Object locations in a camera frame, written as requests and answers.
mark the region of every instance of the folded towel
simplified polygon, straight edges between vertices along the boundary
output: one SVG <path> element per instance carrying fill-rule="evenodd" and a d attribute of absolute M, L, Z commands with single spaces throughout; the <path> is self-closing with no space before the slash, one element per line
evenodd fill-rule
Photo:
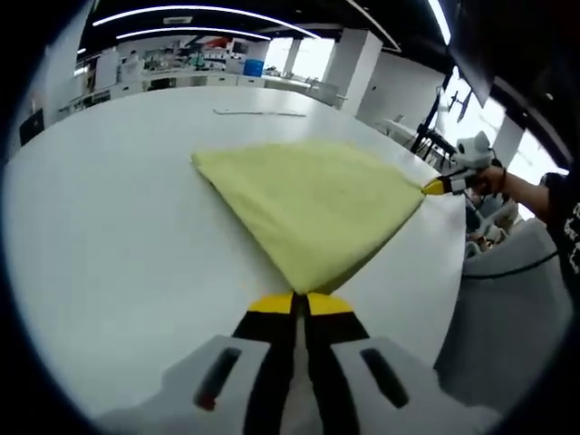
<path fill-rule="evenodd" d="M 347 273 L 421 204 L 421 187 L 373 155 L 307 141 L 191 159 L 297 293 Z"/>

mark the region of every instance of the gray chair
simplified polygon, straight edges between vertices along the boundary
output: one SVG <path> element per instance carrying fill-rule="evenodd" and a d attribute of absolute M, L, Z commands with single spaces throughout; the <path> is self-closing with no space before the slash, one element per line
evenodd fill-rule
<path fill-rule="evenodd" d="M 555 250 L 544 226 L 532 219 L 502 245 L 466 260 L 463 275 L 500 274 Z M 468 405 L 508 411 L 546 367 L 571 317 L 557 256 L 518 275 L 464 278 L 435 364 L 441 388 Z"/>

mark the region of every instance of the round table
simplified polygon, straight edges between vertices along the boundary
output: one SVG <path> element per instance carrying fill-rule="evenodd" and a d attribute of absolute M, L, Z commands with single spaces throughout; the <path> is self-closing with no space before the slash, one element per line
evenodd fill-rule
<path fill-rule="evenodd" d="M 218 115 L 298 111 L 305 117 Z M 89 416 L 136 405 L 163 372 L 247 307 L 289 285 L 191 167 L 195 150 L 307 138 L 350 141 L 420 183 L 434 169 L 304 95 L 181 88 L 79 112 L 31 140 L 5 172 L 15 300 L 54 378 Z M 461 198 L 427 198 L 337 294 L 370 334 L 433 364 L 459 291 Z"/>

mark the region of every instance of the person's arm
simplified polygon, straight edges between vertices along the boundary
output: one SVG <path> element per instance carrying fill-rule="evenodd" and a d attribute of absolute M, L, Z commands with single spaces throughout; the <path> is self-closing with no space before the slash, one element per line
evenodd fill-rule
<path fill-rule="evenodd" d="M 504 177 L 504 170 L 496 167 L 483 170 L 479 177 L 489 185 L 493 193 L 508 194 L 514 201 L 529 208 L 539 219 L 547 221 L 549 216 L 547 188 L 534 186 L 509 172 Z"/>

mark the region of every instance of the window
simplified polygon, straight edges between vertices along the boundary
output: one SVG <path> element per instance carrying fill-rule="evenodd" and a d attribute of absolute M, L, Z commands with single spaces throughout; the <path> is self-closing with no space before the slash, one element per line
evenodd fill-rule
<path fill-rule="evenodd" d="M 540 142 L 528 130 L 524 132 L 517 147 L 517 153 L 511 160 L 508 170 L 532 184 L 539 184 L 547 172 L 558 172 L 567 175 L 567 170 L 560 169 L 552 160 Z M 519 205 L 520 216 L 528 220 L 534 214 L 526 207 Z"/>
<path fill-rule="evenodd" d="M 493 146 L 506 116 L 506 109 L 491 98 L 488 98 L 482 108 L 475 94 L 471 94 L 465 116 L 461 122 L 457 122 L 463 108 L 459 102 L 464 102 L 470 91 L 471 88 L 468 83 L 459 77 L 459 70 L 456 66 L 453 69 L 453 77 L 445 91 L 444 102 L 451 104 L 451 97 L 455 95 L 455 92 L 458 94 L 457 99 L 459 101 L 453 104 L 451 111 L 445 116 L 445 121 L 443 122 L 445 126 L 444 136 L 449 143 L 455 145 L 458 139 L 473 138 L 480 131 L 483 131 L 488 136 L 489 143 Z"/>
<path fill-rule="evenodd" d="M 292 45 L 292 38 L 275 38 L 270 41 L 264 60 L 264 68 L 274 66 L 279 72 L 282 72 L 290 52 L 290 45 Z"/>
<path fill-rule="evenodd" d="M 301 77 L 321 81 L 330 60 L 334 39 L 303 39 L 298 48 L 298 55 L 292 73 Z"/>

